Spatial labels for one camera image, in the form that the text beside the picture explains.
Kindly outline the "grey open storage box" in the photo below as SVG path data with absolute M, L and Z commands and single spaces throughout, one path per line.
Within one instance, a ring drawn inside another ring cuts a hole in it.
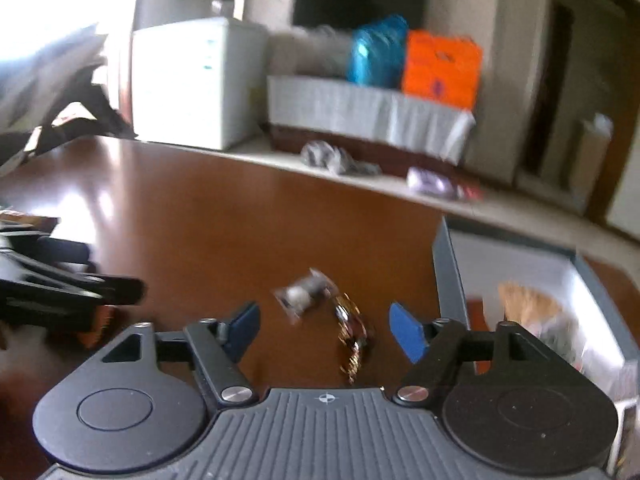
M 471 330 L 523 326 L 614 403 L 608 468 L 639 471 L 639 346 L 583 256 L 461 218 L 442 219 L 433 244 L 439 311 Z

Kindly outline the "dark wooden tv cabinet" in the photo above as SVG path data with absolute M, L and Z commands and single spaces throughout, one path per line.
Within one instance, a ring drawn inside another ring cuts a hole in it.
M 338 148 L 344 148 L 354 159 L 377 164 L 382 173 L 389 176 L 405 177 L 410 167 L 435 171 L 445 177 L 455 179 L 465 176 L 462 169 L 450 164 L 450 162 L 351 136 L 273 124 L 266 124 L 266 135 L 275 150 L 291 154 L 299 154 L 308 142 L 328 142 Z

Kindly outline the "white small refrigerator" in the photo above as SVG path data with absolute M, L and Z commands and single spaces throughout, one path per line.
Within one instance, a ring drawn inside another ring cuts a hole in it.
M 258 133 L 268 30 L 201 18 L 132 36 L 132 128 L 144 142 L 227 151 Z

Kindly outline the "kettle on small refrigerator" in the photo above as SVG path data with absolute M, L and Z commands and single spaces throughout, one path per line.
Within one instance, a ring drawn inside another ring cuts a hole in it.
M 210 12 L 215 18 L 233 18 L 235 0 L 212 0 Z

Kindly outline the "orange cardboard box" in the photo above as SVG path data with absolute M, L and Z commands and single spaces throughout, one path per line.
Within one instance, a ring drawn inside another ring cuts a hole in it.
M 483 49 L 465 37 L 410 30 L 401 91 L 408 96 L 472 110 L 482 73 Z

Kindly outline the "purple white plastic bottle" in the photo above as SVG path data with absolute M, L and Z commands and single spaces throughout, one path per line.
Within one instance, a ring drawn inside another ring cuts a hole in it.
M 481 200 L 483 192 L 474 186 L 459 183 L 437 172 L 410 167 L 406 177 L 412 192 L 441 200 Z

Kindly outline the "blue plastic bag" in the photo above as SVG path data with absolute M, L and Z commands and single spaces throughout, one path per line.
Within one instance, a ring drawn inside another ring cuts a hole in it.
M 405 68 L 409 25 L 398 14 L 359 27 L 352 35 L 347 80 L 397 90 Z

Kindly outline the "grey crumpled cloth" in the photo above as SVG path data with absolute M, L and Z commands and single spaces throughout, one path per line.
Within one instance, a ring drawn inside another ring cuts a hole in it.
M 336 176 L 378 176 L 382 170 L 372 162 L 362 162 L 352 158 L 344 148 L 326 141 L 311 141 L 300 151 L 302 162 L 312 168 L 328 170 Z

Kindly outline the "white lace cabinet cloth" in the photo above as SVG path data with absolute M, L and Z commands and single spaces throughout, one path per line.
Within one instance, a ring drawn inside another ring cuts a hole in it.
M 267 78 L 271 125 L 339 134 L 457 164 L 475 126 L 469 110 L 344 80 Z

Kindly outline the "clear candy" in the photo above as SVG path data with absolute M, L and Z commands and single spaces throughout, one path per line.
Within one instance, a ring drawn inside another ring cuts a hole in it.
M 334 281 L 314 268 L 293 283 L 273 291 L 274 298 L 292 321 L 298 321 L 306 311 L 336 294 Z

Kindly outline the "tan wafer snack packet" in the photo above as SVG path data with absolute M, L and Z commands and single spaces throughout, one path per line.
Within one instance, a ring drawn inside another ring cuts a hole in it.
M 561 305 L 553 297 L 515 282 L 500 283 L 498 296 L 504 309 L 504 319 L 533 333 L 539 333 L 562 312 Z

